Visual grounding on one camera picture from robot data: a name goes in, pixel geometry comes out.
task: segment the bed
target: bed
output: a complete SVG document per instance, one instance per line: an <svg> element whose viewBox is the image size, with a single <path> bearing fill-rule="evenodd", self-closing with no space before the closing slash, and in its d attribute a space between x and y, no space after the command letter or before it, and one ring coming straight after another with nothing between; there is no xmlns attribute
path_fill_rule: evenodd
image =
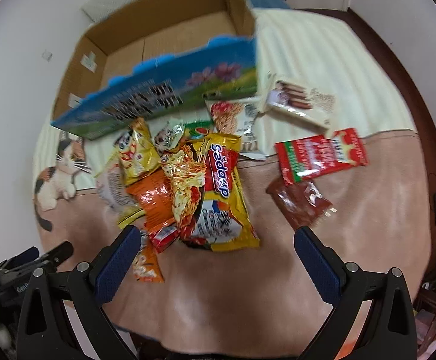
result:
<svg viewBox="0 0 436 360"><path fill-rule="evenodd" d="M356 128L369 156L367 167L315 180L337 212L313 230L344 261L364 270L400 267L414 298L430 255L429 202L420 140L401 94L342 21L286 9L281 0L250 4L257 22L259 91L273 71L333 93L339 101L335 128ZM84 142L94 172L119 134ZM278 357L298 355L310 342L331 306L321 301L293 249L293 229L265 188L280 174L273 143L315 132L268 113L257 120L256 134L267 159L242 160L238 168L261 247L212 253L175 242L159 255L165 283L137 282L127 273L104 305L115 325L184 353ZM34 180L55 164L59 141L60 131L48 118L36 145ZM91 261L120 231L92 175L78 172L74 185L76 195L59 199L54 209L36 206L52 223L51 231L38 224L43 247L65 239L74 246L64 270ZM343 353L357 339L368 307L362 306Z"/></svg>

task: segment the pink blanket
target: pink blanket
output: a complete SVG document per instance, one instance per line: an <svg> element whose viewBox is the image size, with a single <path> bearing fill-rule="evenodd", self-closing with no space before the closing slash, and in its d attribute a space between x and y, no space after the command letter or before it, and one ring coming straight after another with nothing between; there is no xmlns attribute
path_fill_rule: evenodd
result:
<svg viewBox="0 0 436 360"><path fill-rule="evenodd" d="M364 144L369 166L315 180L337 212L313 230L364 270L401 268L414 298L430 255L420 140L412 131L390 131ZM332 307L321 301L293 249L293 229L265 193L279 175L276 156L242 161L239 172L260 249L213 253L175 242L159 256L165 283L138 283L128 272L104 306L113 323L186 353L275 357L304 350ZM51 232L40 228L46 250L65 239L75 248L64 270L91 261L119 233L94 190L40 214L53 223ZM347 343L357 339L368 307L362 306Z"/></svg>

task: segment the blue printed box panel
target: blue printed box panel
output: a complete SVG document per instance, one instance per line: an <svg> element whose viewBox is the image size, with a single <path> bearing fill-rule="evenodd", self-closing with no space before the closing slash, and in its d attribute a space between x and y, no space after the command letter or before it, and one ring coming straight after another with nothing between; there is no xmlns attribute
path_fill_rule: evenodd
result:
<svg viewBox="0 0 436 360"><path fill-rule="evenodd" d="M255 40L220 36L206 47L144 61L129 76L117 76L108 86L87 95L51 124L87 139L125 127L137 116L145 119L199 107L203 100L254 95Z"/></svg>

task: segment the yellow noodle packet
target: yellow noodle packet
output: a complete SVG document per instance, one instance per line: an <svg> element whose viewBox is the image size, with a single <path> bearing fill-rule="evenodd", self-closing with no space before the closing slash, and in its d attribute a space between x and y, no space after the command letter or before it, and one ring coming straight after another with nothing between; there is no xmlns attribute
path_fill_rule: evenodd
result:
<svg viewBox="0 0 436 360"><path fill-rule="evenodd" d="M213 133L162 157L173 215L186 244L212 251L259 247L236 168L240 148L240 137Z"/></svg>
<svg viewBox="0 0 436 360"><path fill-rule="evenodd" d="M131 123L128 130L117 139L115 146L120 154L126 186L160 167L160 157L151 142L150 131L142 117Z"/></svg>

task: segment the snack package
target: snack package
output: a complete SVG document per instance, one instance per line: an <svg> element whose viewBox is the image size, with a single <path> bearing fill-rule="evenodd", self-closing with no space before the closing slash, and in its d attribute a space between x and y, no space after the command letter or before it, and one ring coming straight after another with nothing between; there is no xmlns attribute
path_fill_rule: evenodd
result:
<svg viewBox="0 0 436 360"><path fill-rule="evenodd" d="M145 228L148 234L175 223L171 211L171 185L162 169L129 186L126 192L133 195L147 213Z"/></svg>
<svg viewBox="0 0 436 360"><path fill-rule="evenodd" d="M310 88L297 80L270 76L265 110L274 109L323 129L330 138L333 133L333 114L336 98Z"/></svg>
<svg viewBox="0 0 436 360"><path fill-rule="evenodd" d="M162 128L154 137L154 143L158 153L165 150L174 149L180 142L184 134L183 123L175 118L171 118L164 128Z"/></svg>
<svg viewBox="0 0 436 360"><path fill-rule="evenodd" d="M141 247L132 262L133 275L138 281L164 283L163 275L158 265L155 251L145 231L141 232Z"/></svg>
<svg viewBox="0 0 436 360"><path fill-rule="evenodd" d="M331 139L323 135L275 143L281 174L286 184L368 165L366 152L354 128L335 132Z"/></svg>
<svg viewBox="0 0 436 360"><path fill-rule="evenodd" d="M253 159L266 159L258 150L258 141L253 133L253 125L258 115L259 97L205 103L218 132L241 137L240 154L251 156Z"/></svg>
<svg viewBox="0 0 436 360"><path fill-rule="evenodd" d="M144 210L123 186L120 156L114 151L101 173L95 176L98 195L118 215L118 227L124 229L144 215Z"/></svg>
<svg viewBox="0 0 436 360"><path fill-rule="evenodd" d="M176 238L178 238L179 232L176 224L173 223L169 226L163 226L154 234L150 234L149 238L151 244L158 253L163 252L169 245L171 245Z"/></svg>
<svg viewBox="0 0 436 360"><path fill-rule="evenodd" d="M213 132L214 127L212 120L198 120L192 123L186 123L185 132L180 143L193 139L201 139Z"/></svg>
<svg viewBox="0 0 436 360"><path fill-rule="evenodd" d="M240 138L213 133L164 158L180 239L212 251L258 247L236 169Z"/></svg>
<svg viewBox="0 0 436 360"><path fill-rule="evenodd" d="M148 126L142 117L115 142L120 153L126 186L135 183L159 168L160 159L151 142Z"/></svg>
<svg viewBox="0 0 436 360"><path fill-rule="evenodd" d="M280 176L270 183L266 192L271 195L293 230L316 224L321 218L336 212L311 181L285 185Z"/></svg>

